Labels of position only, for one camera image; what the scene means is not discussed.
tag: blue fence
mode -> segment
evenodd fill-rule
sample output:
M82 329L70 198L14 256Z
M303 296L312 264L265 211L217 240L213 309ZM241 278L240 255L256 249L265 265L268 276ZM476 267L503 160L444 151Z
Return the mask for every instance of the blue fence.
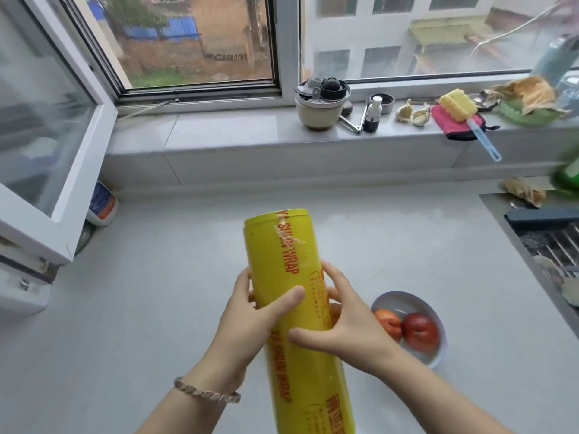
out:
M197 26L192 17L168 18L167 21L169 26L161 29L163 36L158 36L157 31L152 27L124 26L124 29L127 36L134 39L158 40L162 37L170 40L199 39Z
M90 11L97 21L106 21L103 7L98 0L87 0ZM199 33L193 17L169 17L169 25L161 28L163 36L159 36L152 27L123 26L129 38L157 41L161 38L179 41L183 38L199 39Z
M103 8L98 2L98 0L86 0L86 3L89 5L90 11L93 13L95 20L97 21L105 21L105 12L103 12Z

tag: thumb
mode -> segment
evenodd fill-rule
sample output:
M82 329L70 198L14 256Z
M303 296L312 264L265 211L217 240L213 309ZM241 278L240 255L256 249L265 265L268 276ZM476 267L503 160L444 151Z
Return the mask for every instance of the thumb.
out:
M306 289L303 286L294 286L289 291L283 293L281 297L275 299L265 306L262 311L267 313L271 319L271 325L278 321L286 313L299 305L306 296Z
M333 354L330 332L330 330L293 328L288 332L288 340L306 349Z

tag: finger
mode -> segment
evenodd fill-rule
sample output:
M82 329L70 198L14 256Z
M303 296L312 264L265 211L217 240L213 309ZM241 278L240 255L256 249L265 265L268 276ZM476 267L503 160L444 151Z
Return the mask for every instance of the finger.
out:
M268 314L271 326L275 324L282 316L290 312L294 307L306 296L306 289L303 286L294 286L289 291L285 292L281 297L275 299L270 304L265 306L261 311Z
M233 294L231 297L241 297L247 299L250 290L251 270L249 267L244 269L241 274L237 276L235 285L233 285Z
M340 315L342 314L342 305L339 303L330 303L329 304L329 313L332 316L332 319L337 319L340 318Z
M340 303L342 302L342 300L340 299L340 293L337 291L335 287L326 286L326 293L328 294L330 300L338 301Z
M293 328L288 332L288 340L306 349L334 354L330 332L331 330Z
M334 281L336 290L342 300L347 297L351 297L352 295L356 295L354 288L352 288L352 285L342 271L337 269L330 262L326 262L325 260L322 260L322 269Z

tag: forearm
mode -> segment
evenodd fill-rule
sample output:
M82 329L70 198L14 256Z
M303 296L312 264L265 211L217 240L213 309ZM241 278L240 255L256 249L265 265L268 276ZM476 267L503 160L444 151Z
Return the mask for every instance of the forearm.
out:
M232 385L211 362L201 360L183 377L183 383L202 390L232 392ZM226 403L209 401L172 389L135 434L210 434Z
M428 434L511 433L413 356L401 351L395 358L382 365L379 378Z

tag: hand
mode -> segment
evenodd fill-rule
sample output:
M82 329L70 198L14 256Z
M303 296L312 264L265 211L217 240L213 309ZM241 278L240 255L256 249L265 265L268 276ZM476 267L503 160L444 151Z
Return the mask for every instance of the hand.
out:
M322 261L322 268L336 285L334 296L328 288L330 298L342 302L339 319L330 330L290 329L288 339L307 349L335 355L356 369L378 376L384 361L404 350L380 326L346 276L328 262Z
M185 377L186 383L213 387L207 388L213 392L235 391L245 378L247 366L267 342L271 328L306 295L303 286L294 286L269 305L256 309L249 299L250 278L249 268L237 277L215 337L202 360Z

